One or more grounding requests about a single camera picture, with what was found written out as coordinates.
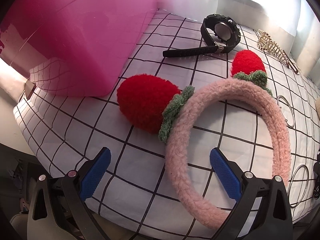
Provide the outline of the black wrist watch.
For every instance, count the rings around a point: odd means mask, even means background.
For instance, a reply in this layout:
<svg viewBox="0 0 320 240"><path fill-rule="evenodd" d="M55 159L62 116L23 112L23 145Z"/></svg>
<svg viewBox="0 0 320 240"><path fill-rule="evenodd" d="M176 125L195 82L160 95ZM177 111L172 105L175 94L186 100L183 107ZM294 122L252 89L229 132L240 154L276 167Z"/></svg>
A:
<svg viewBox="0 0 320 240"><path fill-rule="evenodd" d="M163 57L189 57L203 54L228 54L241 40L240 30L230 17L211 14L203 19L201 37L205 47L163 51Z"/></svg>

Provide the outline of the gold pearl hair claw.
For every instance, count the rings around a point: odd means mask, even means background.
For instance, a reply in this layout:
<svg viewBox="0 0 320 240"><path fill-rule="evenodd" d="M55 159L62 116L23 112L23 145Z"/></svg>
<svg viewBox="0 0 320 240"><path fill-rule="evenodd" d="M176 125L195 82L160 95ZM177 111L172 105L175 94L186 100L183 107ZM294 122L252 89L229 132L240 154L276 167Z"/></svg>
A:
<svg viewBox="0 0 320 240"><path fill-rule="evenodd" d="M290 59L280 45L265 31L259 29L257 31L258 41L257 47L262 51L267 51L269 54L277 58L282 64L289 67Z"/></svg>

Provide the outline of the pink fuzzy strawberry headband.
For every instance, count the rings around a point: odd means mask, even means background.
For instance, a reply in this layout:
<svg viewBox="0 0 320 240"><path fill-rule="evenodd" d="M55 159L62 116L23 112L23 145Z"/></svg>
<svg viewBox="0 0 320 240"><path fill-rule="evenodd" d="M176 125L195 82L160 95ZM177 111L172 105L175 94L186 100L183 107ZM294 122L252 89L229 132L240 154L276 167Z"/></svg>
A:
<svg viewBox="0 0 320 240"><path fill-rule="evenodd" d="M218 105L218 116L227 115L226 102L239 100L261 115L272 143L272 174L288 183L291 165L290 137L282 112L267 87L261 58L250 50L236 53L229 78L200 89L179 89L172 82L148 74L128 77L117 89L121 113L138 129L158 135L165 145L165 170L178 200L198 222L219 228L227 212L199 194L189 176L188 148L197 121L207 123Z"/></svg>

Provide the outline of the white grid bed sheet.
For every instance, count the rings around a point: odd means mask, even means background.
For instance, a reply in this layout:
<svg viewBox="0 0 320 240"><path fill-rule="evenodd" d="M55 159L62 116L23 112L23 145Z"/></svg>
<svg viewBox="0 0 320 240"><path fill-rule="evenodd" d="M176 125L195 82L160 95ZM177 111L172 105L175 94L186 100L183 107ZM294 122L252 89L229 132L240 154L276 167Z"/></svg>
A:
<svg viewBox="0 0 320 240"><path fill-rule="evenodd" d="M295 74L257 48L257 33L239 27L236 51L249 49L262 59L268 87L280 96L283 114L292 124L290 202L294 222L319 206L313 198L312 172L319 150L319 119L315 100L319 90L309 79ZM157 11L116 83L136 74L152 74L179 88L199 89L230 75L235 52L182 59L164 59L167 48L203 45L200 24ZM196 221L178 201L164 171L165 146L156 135L133 127L119 110L117 90L103 97L71 98L36 89L30 100L14 109L16 121L31 150L53 177L111 150L111 163L87 206L100 217L135 233L158 239L210 239L214 231ZM191 131L188 171L196 191L211 203L230 211L234 201L225 193L212 171L209 153L219 147L224 155L257 177L272 176L271 138L262 118L240 101L226 102L227 115L218 116L214 105L209 121L197 121Z"/></svg>

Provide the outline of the pink plastic bin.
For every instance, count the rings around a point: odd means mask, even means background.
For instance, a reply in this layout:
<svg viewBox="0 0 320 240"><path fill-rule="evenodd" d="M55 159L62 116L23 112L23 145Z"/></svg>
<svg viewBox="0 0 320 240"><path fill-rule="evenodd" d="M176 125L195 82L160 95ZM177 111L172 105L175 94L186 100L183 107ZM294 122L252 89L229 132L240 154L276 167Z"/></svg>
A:
<svg viewBox="0 0 320 240"><path fill-rule="evenodd" d="M1 0L1 58L51 94L108 94L156 0Z"/></svg>

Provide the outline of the white curtain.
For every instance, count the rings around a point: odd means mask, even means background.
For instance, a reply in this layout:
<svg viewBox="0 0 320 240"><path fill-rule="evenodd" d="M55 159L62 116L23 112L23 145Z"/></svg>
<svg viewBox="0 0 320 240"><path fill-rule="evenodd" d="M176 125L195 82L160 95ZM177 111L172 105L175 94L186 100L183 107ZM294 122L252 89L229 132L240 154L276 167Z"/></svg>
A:
<svg viewBox="0 0 320 240"><path fill-rule="evenodd" d="M210 14L263 30L298 64L319 58L317 21L306 0L157 0L160 9L194 21Z"/></svg>

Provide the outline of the beige fuzzy pom clip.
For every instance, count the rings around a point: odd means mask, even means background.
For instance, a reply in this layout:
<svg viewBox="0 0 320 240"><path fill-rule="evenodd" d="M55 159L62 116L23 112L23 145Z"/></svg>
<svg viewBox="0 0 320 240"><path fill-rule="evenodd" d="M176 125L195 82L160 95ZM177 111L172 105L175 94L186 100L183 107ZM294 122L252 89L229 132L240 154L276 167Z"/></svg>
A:
<svg viewBox="0 0 320 240"><path fill-rule="evenodd" d="M320 119L320 98L317 98L315 101L315 109L316 109L318 118Z"/></svg>

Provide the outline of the dark metal hair pin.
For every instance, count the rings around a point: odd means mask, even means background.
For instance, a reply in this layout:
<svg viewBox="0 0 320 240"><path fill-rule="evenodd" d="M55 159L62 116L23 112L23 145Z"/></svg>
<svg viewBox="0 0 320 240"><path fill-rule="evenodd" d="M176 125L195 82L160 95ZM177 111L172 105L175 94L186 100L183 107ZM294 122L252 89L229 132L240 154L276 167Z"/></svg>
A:
<svg viewBox="0 0 320 240"><path fill-rule="evenodd" d="M289 56L287 55L287 53L285 51L283 51L284 56L285 56L285 64L288 68L291 68L292 71L295 74L299 74L299 69L297 68L297 66L292 62L292 60L289 58Z"/></svg>

